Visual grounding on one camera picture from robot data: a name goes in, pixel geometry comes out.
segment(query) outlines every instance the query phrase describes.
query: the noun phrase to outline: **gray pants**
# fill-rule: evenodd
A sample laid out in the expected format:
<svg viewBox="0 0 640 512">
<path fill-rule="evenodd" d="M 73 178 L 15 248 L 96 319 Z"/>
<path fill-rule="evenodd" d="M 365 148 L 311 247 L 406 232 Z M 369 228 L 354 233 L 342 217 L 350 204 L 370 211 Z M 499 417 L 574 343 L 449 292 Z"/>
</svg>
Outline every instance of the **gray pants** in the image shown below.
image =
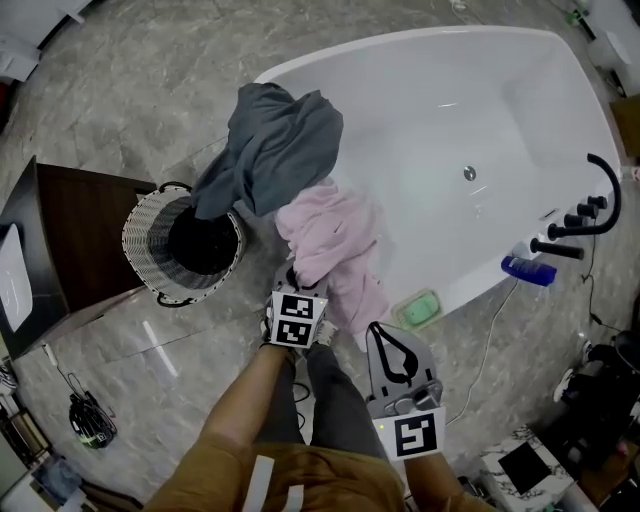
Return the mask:
<svg viewBox="0 0 640 512">
<path fill-rule="evenodd" d="M 340 369 L 333 351 L 326 345 L 312 345 L 307 355 L 307 369 L 316 397 L 311 446 L 386 460 L 364 399 Z M 282 364 L 269 413 L 256 443 L 304 444 L 293 398 L 294 378 L 295 368 L 286 361 Z"/>
</svg>

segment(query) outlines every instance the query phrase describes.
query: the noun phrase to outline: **green soap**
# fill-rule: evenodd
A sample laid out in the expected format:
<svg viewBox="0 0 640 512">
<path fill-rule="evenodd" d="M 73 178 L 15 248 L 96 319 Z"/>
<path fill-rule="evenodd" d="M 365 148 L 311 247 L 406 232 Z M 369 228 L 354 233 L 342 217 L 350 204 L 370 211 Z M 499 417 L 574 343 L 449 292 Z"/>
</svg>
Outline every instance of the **green soap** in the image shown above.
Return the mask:
<svg viewBox="0 0 640 512">
<path fill-rule="evenodd" d="M 438 299 L 432 293 L 422 295 L 407 304 L 402 311 L 404 319 L 409 325 L 420 325 L 434 316 L 440 306 Z"/>
</svg>

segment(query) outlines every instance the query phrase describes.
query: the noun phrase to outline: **bathtub drain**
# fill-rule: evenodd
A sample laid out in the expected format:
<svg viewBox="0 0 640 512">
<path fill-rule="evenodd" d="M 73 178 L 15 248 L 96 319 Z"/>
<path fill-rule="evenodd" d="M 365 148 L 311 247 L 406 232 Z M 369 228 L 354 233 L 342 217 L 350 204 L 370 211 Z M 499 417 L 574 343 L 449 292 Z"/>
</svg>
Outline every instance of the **bathtub drain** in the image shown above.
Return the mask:
<svg viewBox="0 0 640 512">
<path fill-rule="evenodd" d="M 467 181 L 473 181 L 473 180 L 476 179 L 476 170 L 473 167 L 471 167 L 470 165 L 467 165 L 464 168 L 463 173 L 464 173 L 464 177 L 465 177 L 465 179 Z"/>
</svg>

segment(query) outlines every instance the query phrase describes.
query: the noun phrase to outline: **basket handle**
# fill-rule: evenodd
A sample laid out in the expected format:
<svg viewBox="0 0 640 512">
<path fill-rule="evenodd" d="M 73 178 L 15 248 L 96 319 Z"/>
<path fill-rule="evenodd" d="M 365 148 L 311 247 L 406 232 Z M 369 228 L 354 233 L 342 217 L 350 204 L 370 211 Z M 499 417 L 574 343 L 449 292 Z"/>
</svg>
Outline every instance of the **basket handle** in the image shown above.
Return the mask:
<svg viewBox="0 0 640 512">
<path fill-rule="evenodd" d="M 181 308 L 182 306 L 188 306 L 189 304 L 191 304 L 193 301 L 191 299 L 187 299 L 187 300 L 183 300 L 182 302 L 178 302 L 176 304 L 171 303 L 171 302 L 163 302 L 162 298 L 166 297 L 166 295 L 162 292 L 160 292 L 160 294 L 158 295 L 158 304 L 160 304 L 162 307 L 165 308 Z"/>
<path fill-rule="evenodd" d="M 191 187 L 189 185 L 180 183 L 179 181 L 167 181 L 166 183 L 163 183 L 162 185 L 160 185 L 160 187 L 158 187 L 158 192 L 162 194 L 164 192 L 164 189 L 167 187 L 180 187 L 184 188 L 187 192 L 191 192 Z"/>
</svg>

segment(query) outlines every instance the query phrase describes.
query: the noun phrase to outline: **blue bottle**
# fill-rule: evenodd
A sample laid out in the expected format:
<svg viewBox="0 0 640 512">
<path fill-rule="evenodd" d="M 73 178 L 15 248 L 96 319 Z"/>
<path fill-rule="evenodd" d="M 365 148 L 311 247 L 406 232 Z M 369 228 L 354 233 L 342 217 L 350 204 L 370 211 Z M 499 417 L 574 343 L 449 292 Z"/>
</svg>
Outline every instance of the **blue bottle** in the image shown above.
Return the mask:
<svg viewBox="0 0 640 512">
<path fill-rule="evenodd" d="M 540 286 L 549 286 L 553 283 L 557 272 L 551 265 L 537 263 L 525 258 L 516 258 L 515 256 L 505 257 L 500 266 L 510 276 Z"/>
</svg>

